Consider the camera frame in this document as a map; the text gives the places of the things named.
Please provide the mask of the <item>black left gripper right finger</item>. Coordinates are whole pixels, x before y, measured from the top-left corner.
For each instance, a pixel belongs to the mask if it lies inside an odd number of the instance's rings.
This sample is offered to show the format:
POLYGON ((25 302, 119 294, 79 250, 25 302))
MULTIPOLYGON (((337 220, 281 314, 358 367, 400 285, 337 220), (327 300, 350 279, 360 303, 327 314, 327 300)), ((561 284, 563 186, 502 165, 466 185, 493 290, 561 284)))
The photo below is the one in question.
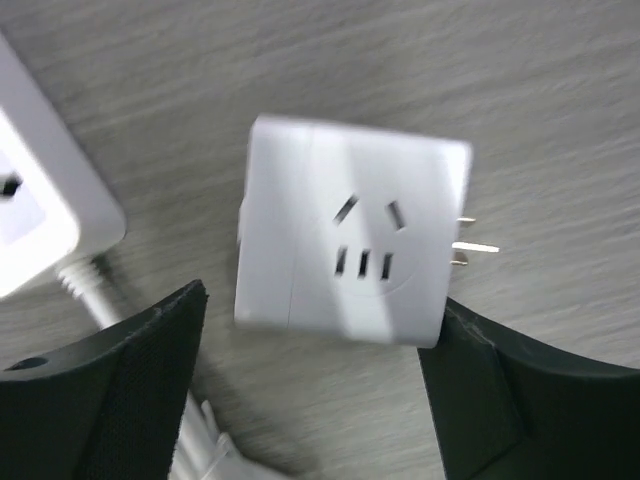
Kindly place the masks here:
POLYGON ((418 351, 448 479, 636 479, 639 371, 576 355, 448 300, 418 351))

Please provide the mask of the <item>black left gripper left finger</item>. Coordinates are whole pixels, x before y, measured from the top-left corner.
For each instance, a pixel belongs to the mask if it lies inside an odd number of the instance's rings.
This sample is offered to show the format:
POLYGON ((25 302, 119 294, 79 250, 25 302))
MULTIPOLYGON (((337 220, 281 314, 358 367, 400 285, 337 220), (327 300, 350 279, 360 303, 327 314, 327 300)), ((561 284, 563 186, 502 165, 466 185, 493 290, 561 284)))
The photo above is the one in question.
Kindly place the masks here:
POLYGON ((112 327, 2 370, 2 478, 167 478, 206 305, 194 280, 112 327))

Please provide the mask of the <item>white cube socket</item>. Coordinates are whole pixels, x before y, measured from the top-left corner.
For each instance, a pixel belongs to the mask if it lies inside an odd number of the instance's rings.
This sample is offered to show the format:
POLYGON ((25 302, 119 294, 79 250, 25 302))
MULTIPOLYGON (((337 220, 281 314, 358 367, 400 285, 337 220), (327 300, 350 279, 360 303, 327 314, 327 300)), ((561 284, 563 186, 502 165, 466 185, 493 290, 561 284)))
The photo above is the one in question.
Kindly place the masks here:
POLYGON ((263 114, 248 140, 234 320, 431 348, 474 153, 464 140, 263 114))

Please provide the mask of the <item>white power strip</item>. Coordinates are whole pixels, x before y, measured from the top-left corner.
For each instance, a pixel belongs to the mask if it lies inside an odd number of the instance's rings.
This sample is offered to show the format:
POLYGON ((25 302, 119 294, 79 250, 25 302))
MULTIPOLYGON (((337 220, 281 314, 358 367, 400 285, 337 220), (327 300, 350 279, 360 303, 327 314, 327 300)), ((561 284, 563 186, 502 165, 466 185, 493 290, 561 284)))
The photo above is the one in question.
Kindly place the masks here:
POLYGON ((1 41, 1 296, 126 234, 125 213, 8 40, 1 41))

